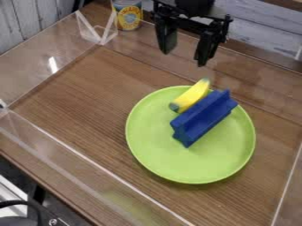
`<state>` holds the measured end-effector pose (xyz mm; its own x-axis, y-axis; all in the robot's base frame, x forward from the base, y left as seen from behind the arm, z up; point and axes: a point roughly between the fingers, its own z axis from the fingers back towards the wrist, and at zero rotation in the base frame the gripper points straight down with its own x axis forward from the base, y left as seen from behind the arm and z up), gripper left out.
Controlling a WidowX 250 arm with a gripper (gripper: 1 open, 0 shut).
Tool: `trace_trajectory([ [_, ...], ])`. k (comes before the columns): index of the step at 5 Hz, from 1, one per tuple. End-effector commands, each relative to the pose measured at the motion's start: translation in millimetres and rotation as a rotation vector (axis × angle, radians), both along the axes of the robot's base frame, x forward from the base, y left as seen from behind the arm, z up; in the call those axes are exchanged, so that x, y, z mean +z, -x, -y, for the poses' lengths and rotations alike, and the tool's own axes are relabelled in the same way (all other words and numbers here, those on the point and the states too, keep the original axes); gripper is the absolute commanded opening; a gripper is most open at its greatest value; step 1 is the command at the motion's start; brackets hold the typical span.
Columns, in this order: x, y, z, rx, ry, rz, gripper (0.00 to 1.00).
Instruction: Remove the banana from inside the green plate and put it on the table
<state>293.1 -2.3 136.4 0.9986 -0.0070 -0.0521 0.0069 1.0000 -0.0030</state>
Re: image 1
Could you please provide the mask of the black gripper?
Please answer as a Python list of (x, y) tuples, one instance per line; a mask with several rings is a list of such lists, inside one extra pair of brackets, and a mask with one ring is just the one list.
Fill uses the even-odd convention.
[(202, 29), (197, 45), (195, 57), (199, 67), (206, 65), (217, 53), (221, 43), (221, 34), (227, 35), (234, 19), (219, 7), (217, 0), (153, 0), (157, 40), (161, 51), (167, 55), (177, 46), (177, 29), (191, 33)]

